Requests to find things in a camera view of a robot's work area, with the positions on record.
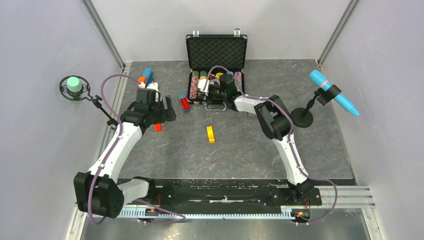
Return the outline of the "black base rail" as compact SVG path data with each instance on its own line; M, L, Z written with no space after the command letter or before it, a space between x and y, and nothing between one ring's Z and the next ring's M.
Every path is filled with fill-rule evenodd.
M180 214L273 214L323 203L312 182L285 179L155 179L143 200Z

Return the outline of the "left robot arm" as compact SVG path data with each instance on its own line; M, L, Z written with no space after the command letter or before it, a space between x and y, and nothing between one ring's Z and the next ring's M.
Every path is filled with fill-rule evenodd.
M87 172L73 179L80 211L104 218L116 218L124 205L138 199L145 204L157 198L154 180L134 177L119 184L121 169L136 143L151 125L176 120L171 96L151 88L140 88L136 100L120 115L113 140Z

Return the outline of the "orange block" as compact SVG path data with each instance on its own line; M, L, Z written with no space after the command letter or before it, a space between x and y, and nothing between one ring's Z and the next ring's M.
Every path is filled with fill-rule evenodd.
M154 129L157 133L161 132L163 130L162 124L161 123L155 124Z

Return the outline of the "red blue lego block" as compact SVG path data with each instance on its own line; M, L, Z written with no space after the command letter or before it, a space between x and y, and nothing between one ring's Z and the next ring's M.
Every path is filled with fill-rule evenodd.
M181 106L182 106L184 112L185 113L190 112L191 111L191 107L190 107L190 104L189 104L189 101L188 101L187 97L184 94L180 94L178 96L178 99L180 100L180 103L181 103Z

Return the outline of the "blue orange toy car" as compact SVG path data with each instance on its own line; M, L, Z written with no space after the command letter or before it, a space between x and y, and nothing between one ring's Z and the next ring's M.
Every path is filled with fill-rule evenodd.
M149 84L153 83L153 70L151 68L146 68L143 74L138 78L138 87L145 88Z

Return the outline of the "black poker chip case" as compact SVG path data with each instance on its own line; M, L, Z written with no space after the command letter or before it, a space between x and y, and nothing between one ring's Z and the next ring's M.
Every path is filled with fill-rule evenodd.
M187 99L191 105L202 105L207 111L225 111L223 104L208 104L207 95L198 90L201 78L218 87L217 73L234 75L236 86L245 89L244 67L246 63L248 36L234 29L232 34L200 34L195 30L186 35L189 77Z

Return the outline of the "blue microphone on stand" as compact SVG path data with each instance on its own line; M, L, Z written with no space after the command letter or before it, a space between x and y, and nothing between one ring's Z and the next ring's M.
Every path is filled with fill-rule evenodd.
M320 71L313 70L308 77L318 86L318 89L314 91L313 98L307 102L305 107L295 108L290 113L295 126L308 128L312 125L314 116L311 113L311 108L314 106L315 101L318 101L322 106L325 106L330 101L335 101L351 115L355 117L360 116L360 112L356 109L354 104L342 94L342 90L335 84L332 84Z

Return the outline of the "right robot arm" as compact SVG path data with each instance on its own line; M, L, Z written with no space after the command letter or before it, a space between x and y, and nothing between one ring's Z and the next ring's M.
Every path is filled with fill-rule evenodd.
M250 113L257 117L262 132L274 143L283 162L289 199L295 204L302 204L309 198L314 186L308 179L295 145L294 123L280 97L245 94L240 87L236 87L235 77L230 73L221 75L218 81L219 86L216 87L206 79L199 84L199 91L212 100L224 102L233 111Z

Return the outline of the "green microphone on stand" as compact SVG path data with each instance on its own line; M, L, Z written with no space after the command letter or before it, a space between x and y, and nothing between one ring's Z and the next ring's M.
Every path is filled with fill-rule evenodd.
M89 82L78 75L69 75L64 77L58 86L60 94L67 100L81 102L87 100L99 109L107 118L108 126L118 126L118 122L103 108L102 98L99 95L91 95L91 86Z

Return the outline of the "yellow arch block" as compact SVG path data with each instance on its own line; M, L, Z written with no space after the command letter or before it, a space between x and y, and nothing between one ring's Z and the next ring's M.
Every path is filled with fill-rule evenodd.
M208 137L209 143L214 143L215 142L215 135L214 135L213 127L207 126L206 131L207 131L207 137Z

